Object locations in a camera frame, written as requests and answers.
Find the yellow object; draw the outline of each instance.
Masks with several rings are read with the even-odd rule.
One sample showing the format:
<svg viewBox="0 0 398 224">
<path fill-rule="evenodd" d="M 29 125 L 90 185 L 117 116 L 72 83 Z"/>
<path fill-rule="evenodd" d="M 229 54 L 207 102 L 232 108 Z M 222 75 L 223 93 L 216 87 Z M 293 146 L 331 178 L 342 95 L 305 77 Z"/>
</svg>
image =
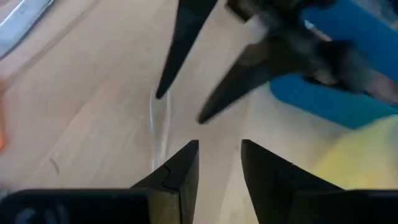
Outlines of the yellow object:
<svg viewBox="0 0 398 224">
<path fill-rule="evenodd" d="M 398 189 L 398 116 L 337 141 L 313 174 L 343 189 Z"/>
</svg>

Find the wooden table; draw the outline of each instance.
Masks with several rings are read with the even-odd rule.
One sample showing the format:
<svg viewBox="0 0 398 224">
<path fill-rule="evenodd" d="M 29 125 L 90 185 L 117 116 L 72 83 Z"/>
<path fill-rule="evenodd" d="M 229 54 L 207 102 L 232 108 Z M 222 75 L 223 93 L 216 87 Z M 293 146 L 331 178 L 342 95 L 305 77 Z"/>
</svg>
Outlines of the wooden table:
<svg viewBox="0 0 398 224">
<path fill-rule="evenodd" d="M 0 16 L 17 0 L 0 9 Z M 200 140 L 195 223 L 255 223 L 242 138 L 310 170 L 345 128 L 281 103 L 268 86 L 210 124 L 195 118 L 253 33 L 220 1 L 171 92 L 170 157 Z M 7 148 L 0 185 L 128 187 L 151 170 L 149 99 L 165 62 L 176 0 L 62 0 L 0 62 Z"/>
</svg>

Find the yellow cloth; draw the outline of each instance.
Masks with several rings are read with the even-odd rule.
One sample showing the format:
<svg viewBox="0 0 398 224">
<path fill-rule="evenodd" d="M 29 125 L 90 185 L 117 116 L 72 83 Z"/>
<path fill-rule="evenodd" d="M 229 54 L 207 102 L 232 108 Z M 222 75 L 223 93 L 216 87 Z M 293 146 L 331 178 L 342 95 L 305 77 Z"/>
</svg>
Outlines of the yellow cloth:
<svg viewBox="0 0 398 224">
<path fill-rule="evenodd" d="M 313 174 L 343 189 L 398 189 L 398 116 L 347 134 Z"/>
</svg>

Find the blue object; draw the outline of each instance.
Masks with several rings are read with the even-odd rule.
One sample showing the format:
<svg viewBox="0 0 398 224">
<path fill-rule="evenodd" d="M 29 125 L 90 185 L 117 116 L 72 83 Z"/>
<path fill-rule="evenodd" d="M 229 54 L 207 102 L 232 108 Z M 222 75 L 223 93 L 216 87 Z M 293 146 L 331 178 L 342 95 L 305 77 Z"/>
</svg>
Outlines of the blue object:
<svg viewBox="0 0 398 224">
<path fill-rule="evenodd" d="M 350 0 L 339 0 L 327 11 L 305 11 L 304 19 L 333 40 L 355 42 L 373 69 L 398 82 L 398 33 L 362 7 Z M 281 101 L 352 129 L 398 114 L 398 108 L 366 95 L 313 85 L 297 75 L 272 81 L 271 91 Z"/>
</svg>

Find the gray metal object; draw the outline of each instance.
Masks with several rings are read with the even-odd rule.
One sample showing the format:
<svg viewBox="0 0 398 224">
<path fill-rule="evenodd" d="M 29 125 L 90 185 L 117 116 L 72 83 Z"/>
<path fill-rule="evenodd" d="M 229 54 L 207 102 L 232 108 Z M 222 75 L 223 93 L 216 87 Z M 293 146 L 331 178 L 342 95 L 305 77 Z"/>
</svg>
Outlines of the gray metal object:
<svg viewBox="0 0 398 224">
<path fill-rule="evenodd" d="M 16 48 L 55 0 L 22 0 L 0 24 L 0 59 Z"/>
</svg>

